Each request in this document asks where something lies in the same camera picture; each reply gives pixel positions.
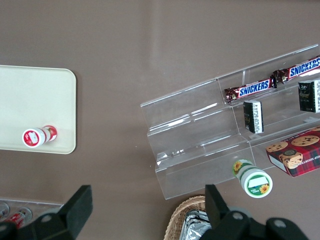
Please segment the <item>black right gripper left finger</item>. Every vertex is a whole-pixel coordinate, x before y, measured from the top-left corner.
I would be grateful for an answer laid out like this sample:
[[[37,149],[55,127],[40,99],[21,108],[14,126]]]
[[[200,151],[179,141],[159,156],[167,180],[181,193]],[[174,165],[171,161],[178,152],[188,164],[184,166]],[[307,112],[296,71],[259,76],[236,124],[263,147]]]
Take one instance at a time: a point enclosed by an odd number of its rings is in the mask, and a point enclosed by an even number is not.
[[[17,231],[18,240],[75,240],[93,212],[92,186],[82,185],[59,209]]]

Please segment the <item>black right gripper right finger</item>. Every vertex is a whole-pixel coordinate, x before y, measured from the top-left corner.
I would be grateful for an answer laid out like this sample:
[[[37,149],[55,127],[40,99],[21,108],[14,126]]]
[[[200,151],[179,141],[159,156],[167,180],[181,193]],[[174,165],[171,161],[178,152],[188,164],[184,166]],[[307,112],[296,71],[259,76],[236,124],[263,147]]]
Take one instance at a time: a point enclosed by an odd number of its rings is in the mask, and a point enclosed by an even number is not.
[[[202,240],[267,240],[266,226],[240,210],[230,210],[214,184],[205,186],[205,211],[211,225]]]

